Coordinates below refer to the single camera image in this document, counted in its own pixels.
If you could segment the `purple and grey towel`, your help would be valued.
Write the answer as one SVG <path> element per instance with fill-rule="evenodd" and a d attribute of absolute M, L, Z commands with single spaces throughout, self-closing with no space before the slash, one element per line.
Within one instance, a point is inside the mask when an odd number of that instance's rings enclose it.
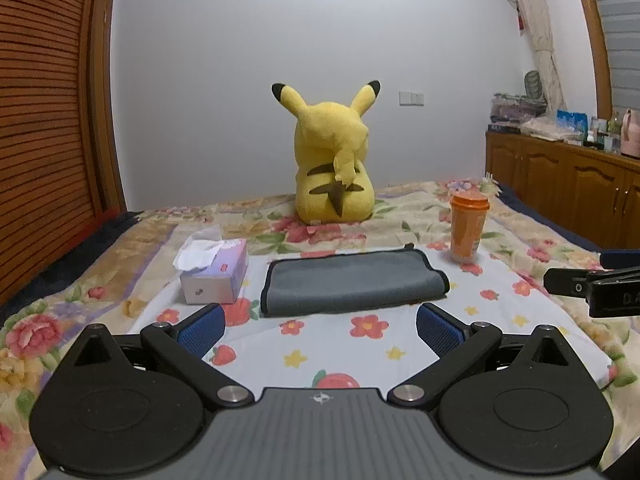
<path fill-rule="evenodd" d="M 260 295 L 266 318 L 347 313 L 399 307 L 445 297 L 448 276 L 422 250 L 282 259 L 270 263 Z"/>

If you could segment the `wooden cabinet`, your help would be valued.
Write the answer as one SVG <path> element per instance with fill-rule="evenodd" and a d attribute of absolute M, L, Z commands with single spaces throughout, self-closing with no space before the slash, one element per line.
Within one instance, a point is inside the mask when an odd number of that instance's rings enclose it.
<path fill-rule="evenodd" d="M 638 160 L 488 132 L 486 170 L 526 206 L 599 248 L 639 247 Z"/>

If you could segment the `white fruit print cloth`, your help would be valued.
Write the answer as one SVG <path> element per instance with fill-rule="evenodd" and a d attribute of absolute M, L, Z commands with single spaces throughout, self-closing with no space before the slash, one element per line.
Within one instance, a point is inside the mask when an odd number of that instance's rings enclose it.
<path fill-rule="evenodd" d="M 489 322 L 506 334 L 530 334 L 540 324 L 556 327 L 600 387 L 615 377 L 613 361 L 572 318 L 527 278 L 480 252 L 459 266 L 435 245 L 424 247 L 450 283 L 438 306 L 465 324 Z M 266 387 L 357 388 L 387 392 L 434 363 L 436 353 L 416 332 L 414 304 L 368 312 L 263 318 L 259 296 L 269 256 L 253 256 L 239 294 L 224 306 L 226 328 L 203 361 L 250 389 Z"/>

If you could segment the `purple tissue box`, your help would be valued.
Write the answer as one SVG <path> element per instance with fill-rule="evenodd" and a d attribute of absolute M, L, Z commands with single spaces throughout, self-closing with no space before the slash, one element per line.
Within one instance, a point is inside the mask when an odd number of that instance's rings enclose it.
<path fill-rule="evenodd" d="M 247 240 L 222 237 L 220 226 L 188 236 L 172 265 L 186 304 L 233 304 L 247 270 Z"/>

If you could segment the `floral bed sheet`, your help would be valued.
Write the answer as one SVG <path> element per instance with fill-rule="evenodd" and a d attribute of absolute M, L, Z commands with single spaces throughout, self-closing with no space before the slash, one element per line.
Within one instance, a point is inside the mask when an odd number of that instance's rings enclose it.
<path fill-rule="evenodd" d="M 146 210 L 118 219 L 52 264 L 1 310 L 2 477 L 33 479 L 42 473 L 28 416 L 85 326 L 101 323 L 115 334 L 126 334 L 153 322 L 175 324 L 191 313 L 180 298 L 172 265 L 189 235 L 220 226 L 224 237 L 247 240 L 250 257 L 269 256 L 271 262 L 413 244 L 421 250 L 435 245 L 449 261 L 465 266 L 472 263 L 458 263 L 450 254 L 449 202 L 460 191 L 478 191 L 489 200 L 475 261 L 480 252 L 488 252 L 527 278 L 613 361 L 615 377 L 602 387 L 614 415 L 612 440 L 602 458 L 611 465 L 639 440 L 639 322 L 595 320 L 582 300 L 546 292 L 542 278 L 548 269 L 597 269 L 598 246 L 528 208 L 505 185 L 485 178 L 382 188 L 372 217 L 361 223 L 305 226 L 286 195 Z"/>

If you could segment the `orange lidded plastic cup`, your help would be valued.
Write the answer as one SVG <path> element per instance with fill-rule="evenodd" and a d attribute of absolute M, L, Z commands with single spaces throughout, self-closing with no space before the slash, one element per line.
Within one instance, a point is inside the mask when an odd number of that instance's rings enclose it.
<path fill-rule="evenodd" d="M 455 192 L 450 198 L 450 254 L 458 263 L 473 263 L 483 234 L 488 197 L 478 191 Z"/>

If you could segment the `pink kettle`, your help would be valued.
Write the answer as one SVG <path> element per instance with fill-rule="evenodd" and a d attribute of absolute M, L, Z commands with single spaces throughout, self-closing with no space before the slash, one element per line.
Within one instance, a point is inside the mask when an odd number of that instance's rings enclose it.
<path fill-rule="evenodd" d="M 636 110 L 627 110 L 623 117 L 620 152 L 628 157 L 640 158 L 640 118 Z"/>

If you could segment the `blue picture card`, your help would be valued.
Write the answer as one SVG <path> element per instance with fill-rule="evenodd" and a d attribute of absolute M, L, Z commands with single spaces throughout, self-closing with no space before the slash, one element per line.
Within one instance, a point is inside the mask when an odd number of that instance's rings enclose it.
<path fill-rule="evenodd" d="M 586 140 L 589 120 L 584 113 L 569 112 L 568 110 L 557 110 L 555 116 L 556 125 L 564 132 L 582 142 Z"/>

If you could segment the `stack of folded items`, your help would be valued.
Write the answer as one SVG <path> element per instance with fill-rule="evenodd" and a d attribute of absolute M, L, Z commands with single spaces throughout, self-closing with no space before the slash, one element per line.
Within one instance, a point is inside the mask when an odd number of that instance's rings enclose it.
<path fill-rule="evenodd" d="M 520 133 L 520 125 L 543 115 L 547 100 L 539 73 L 530 70 L 524 76 L 524 96 L 495 93 L 491 100 L 489 131 Z"/>

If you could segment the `yellow Pikachu plush toy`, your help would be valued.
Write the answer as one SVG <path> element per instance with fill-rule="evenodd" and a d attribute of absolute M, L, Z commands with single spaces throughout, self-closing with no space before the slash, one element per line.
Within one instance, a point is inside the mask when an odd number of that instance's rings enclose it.
<path fill-rule="evenodd" d="M 369 128 L 362 116 L 380 90 L 372 80 L 348 105 L 308 104 L 287 84 L 271 86 L 276 100 L 296 118 L 295 209 L 303 222 L 361 222 L 372 216 L 374 189 L 364 166 Z"/>

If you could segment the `wooden headboard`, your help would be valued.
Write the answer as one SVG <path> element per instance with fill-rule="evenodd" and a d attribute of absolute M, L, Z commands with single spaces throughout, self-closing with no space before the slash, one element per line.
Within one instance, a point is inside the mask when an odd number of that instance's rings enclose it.
<path fill-rule="evenodd" d="M 125 208 L 92 80 L 108 0 L 1 0 L 1 299 Z"/>

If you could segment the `white wall switch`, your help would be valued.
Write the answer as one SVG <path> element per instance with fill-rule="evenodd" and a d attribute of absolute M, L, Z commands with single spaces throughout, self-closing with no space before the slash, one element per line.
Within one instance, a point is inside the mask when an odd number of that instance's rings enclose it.
<path fill-rule="evenodd" d="M 400 106 L 423 106 L 424 94 L 420 92 L 399 91 L 398 102 Z"/>

